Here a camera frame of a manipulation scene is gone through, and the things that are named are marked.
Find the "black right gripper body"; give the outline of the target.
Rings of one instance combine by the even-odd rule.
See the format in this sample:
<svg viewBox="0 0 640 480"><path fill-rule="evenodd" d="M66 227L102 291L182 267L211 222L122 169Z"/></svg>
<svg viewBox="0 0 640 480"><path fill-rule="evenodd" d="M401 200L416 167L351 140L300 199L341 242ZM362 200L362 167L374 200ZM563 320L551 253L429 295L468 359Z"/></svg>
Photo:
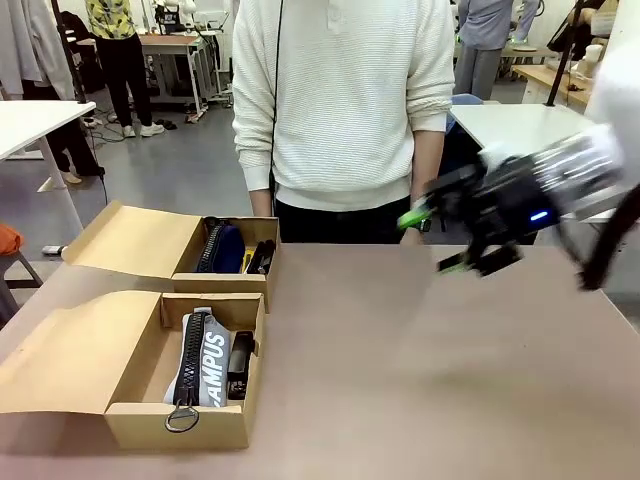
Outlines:
<svg viewBox="0 0 640 480"><path fill-rule="evenodd" d="M438 217L465 227L482 277L521 260L522 240L554 225L554 203L528 157L509 158L489 173L467 165L433 181L426 197L442 201Z"/></svg>

